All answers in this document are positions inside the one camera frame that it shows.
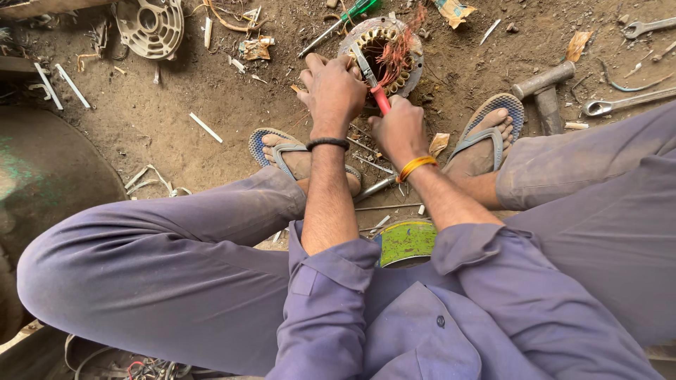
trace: purple shirt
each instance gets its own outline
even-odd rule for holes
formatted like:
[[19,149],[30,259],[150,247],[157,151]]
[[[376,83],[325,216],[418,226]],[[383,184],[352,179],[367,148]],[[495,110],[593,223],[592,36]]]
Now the purple shirt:
[[361,238],[308,256],[291,222],[291,280],[266,379],[662,379],[615,317],[559,272],[531,233],[442,230],[432,263],[467,297],[415,283],[370,324],[380,247]]

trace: red wire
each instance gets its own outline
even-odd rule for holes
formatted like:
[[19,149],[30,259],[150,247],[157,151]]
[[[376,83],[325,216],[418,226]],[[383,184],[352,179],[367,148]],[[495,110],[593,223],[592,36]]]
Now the red wire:
[[131,375],[131,367],[133,367],[134,364],[140,364],[140,365],[142,365],[142,366],[145,366],[145,364],[143,364],[142,362],[133,362],[132,364],[130,364],[130,365],[127,367],[127,374],[129,375],[129,380],[134,380],[134,378],[133,378],[132,375]]

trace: hand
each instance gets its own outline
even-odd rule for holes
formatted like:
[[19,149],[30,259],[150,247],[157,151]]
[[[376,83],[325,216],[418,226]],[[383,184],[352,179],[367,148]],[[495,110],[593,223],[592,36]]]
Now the hand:
[[314,121],[310,138],[344,139],[349,122],[359,115],[366,101],[366,85],[359,68],[350,68],[352,59],[348,55],[329,61],[311,53],[305,62],[308,69],[300,73],[300,79],[308,91],[300,91],[297,96],[310,109]]
[[384,118],[371,116],[368,123],[380,152],[401,171],[410,160],[429,155],[424,111],[399,95],[391,96],[389,102],[390,112]]

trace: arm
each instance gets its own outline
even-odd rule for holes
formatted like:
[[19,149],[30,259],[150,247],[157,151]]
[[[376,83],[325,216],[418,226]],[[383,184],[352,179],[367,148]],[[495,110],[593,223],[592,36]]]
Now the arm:
[[[371,120],[381,151],[391,152],[398,168],[427,155],[421,114],[394,99],[384,119]],[[557,379],[659,378],[614,316],[556,270],[530,233],[505,227],[433,166],[416,169],[409,181],[440,231],[432,253],[436,269],[462,268],[458,278],[467,296],[534,364]]]
[[[366,86],[346,70],[348,57],[325,62],[308,56],[301,78],[310,91],[298,95],[312,113],[311,139],[344,139]],[[362,372],[364,292],[380,247],[359,238],[344,166],[343,148],[312,150],[305,220],[291,225],[289,294],[267,379],[342,380]]]

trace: green screwdriver handle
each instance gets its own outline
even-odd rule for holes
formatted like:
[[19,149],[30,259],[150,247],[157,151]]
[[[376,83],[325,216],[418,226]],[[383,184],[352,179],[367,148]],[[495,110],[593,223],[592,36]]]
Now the green screwdriver handle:
[[[365,13],[368,8],[371,8],[377,2],[378,0],[357,0],[352,8],[348,9],[347,12],[349,13],[350,17],[356,17],[357,15]],[[347,21],[347,14],[343,12],[340,15],[340,19],[343,22]]]

